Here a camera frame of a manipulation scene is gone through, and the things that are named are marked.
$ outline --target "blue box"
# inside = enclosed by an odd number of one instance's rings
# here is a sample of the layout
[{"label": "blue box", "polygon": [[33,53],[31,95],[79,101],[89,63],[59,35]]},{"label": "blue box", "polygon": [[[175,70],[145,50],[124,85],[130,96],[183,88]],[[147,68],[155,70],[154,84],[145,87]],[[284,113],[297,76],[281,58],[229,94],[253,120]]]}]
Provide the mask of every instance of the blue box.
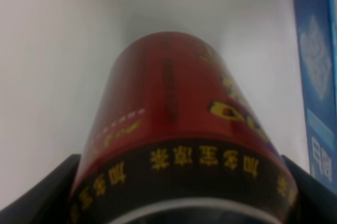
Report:
[{"label": "blue box", "polygon": [[310,171],[337,194],[334,2],[294,0]]}]

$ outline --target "red can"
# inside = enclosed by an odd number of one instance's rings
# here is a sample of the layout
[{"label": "red can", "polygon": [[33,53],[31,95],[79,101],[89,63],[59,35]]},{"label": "red can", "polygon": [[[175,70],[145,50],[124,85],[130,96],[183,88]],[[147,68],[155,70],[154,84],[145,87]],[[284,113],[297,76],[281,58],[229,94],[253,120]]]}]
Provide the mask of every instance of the red can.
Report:
[{"label": "red can", "polygon": [[220,56],[163,32],[116,60],[68,221],[286,223],[297,195]]}]

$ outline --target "can lid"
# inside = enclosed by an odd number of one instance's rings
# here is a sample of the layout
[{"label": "can lid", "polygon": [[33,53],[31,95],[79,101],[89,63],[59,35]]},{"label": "can lid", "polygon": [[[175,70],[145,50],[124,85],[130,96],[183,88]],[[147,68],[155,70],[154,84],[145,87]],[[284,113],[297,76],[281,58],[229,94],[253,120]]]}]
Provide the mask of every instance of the can lid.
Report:
[{"label": "can lid", "polygon": [[158,202],[131,211],[110,224],[281,224],[270,214],[234,201],[184,198]]}]

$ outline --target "white wall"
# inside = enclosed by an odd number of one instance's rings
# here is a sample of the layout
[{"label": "white wall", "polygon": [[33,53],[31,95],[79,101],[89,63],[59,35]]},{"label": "white wall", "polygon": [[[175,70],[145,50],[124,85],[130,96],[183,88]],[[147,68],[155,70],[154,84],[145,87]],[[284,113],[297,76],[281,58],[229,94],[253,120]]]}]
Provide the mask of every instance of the white wall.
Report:
[{"label": "white wall", "polygon": [[0,0],[0,209],[81,152],[117,55],[157,31],[222,54],[277,149],[308,169],[292,0]]}]

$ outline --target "can rim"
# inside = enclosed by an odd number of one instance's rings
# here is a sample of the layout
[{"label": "can rim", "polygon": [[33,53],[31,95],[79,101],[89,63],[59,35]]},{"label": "can rim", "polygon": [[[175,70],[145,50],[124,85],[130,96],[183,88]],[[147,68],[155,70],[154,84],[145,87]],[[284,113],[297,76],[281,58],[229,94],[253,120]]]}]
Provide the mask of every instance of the can rim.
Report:
[{"label": "can rim", "polygon": [[125,224],[152,213],[188,207],[205,207],[232,211],[267,223],[282,224],[274,216],[258,208],[232,200],[215,198],[182,198],[160,201],[128,212],[109,222],[109,224]]}]

